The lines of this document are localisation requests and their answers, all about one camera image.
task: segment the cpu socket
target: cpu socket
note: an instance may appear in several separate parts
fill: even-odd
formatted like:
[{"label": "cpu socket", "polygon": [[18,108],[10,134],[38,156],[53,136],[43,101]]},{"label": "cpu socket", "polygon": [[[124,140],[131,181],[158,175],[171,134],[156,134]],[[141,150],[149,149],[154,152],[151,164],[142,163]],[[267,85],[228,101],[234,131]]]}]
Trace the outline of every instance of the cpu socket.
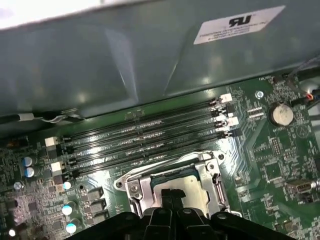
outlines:
[{"label": "cpu socket", "polygon": [[114,182],[127,194],[132,212],[142,217],[146,210],[162,206],[163,190],[181,190],[184,208],[195,208],[210,218],[230,210],[219,165],[226,159],[221,151],[191,152],[180,158],[134,168]]}]

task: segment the ul logo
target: ul logo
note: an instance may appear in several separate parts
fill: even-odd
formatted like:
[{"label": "ul logo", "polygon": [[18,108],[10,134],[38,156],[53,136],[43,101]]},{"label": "ul logo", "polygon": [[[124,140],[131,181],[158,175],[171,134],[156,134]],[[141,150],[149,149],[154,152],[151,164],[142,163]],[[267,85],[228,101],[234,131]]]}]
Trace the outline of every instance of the ul logo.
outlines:
[{"label": "ul logo", "polygon": [[248,15],[246,17],[241,16],[241,17],[231,19],[229,21],[229,25],[230,25],[230,28],[232,28],[235,25],[240,26],[240,25],[248,24],[248,23],[250,23],[250,20],[251,20],[251,15]]}]

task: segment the green circuit board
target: green circuit board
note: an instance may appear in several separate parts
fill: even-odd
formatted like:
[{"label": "green circuit board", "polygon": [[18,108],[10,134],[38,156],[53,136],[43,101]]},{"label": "green circuit board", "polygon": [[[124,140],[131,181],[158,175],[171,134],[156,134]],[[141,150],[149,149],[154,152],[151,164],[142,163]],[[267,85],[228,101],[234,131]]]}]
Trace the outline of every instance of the green circuit board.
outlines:
[{"label": "green circuit board", "polygon": [[[287,186],[319,178],[319,147],[305,106],[290,108],[288,126],[271,122],[276,103],[290,105],[301,97],[281,78],[257,77],[8,140],[0,151],[1,239],[10,239],[9,230],[22,224],[20,239],[65,239],[74,219],[76,233],[94,224],[96,212],[88,209],[98,197],[105,202],[97,212],[103,218],[130,211],[126,193],[114,189],[116,179],[137,166],[195,150],[226,153],[220,171],[233,211],[296,239],[320,239],[317,188],[297,194]],[[225,94],[232,96],[227,104],[238,119],[229,131],[241,132],[228,138],[212,134],[210,105]],[[33,158],[31,177],[22,163],[28,156]],[[103,193],[90,198],[90,191]],[[75,209],[66,216],[62,207],[70,201]]]}]

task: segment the motherboard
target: motherboard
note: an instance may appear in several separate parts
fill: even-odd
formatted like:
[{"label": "motherboard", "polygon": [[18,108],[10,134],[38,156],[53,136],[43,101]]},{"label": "motherboard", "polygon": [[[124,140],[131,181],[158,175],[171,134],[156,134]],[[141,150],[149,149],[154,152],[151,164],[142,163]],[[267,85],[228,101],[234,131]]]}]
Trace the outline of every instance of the motherboard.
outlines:
[{"label": "motherboard", "polygon": [[0,239],[62,240],[135,211],[138,189],[119,179],[212,151],[232,213],[319,240],[319,147],[301,97],[286,75],[266,75],[2,140]]}]

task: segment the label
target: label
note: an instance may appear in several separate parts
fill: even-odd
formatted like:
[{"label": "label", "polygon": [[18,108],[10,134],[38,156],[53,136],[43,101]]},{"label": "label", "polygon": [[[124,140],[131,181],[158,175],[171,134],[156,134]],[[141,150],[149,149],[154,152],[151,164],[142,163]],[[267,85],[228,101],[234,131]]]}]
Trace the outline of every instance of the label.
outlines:
[{"label": "label", "polygon": [[194,45],[254,33],[268,25],[286,6],[228,16],[202,23]]}]

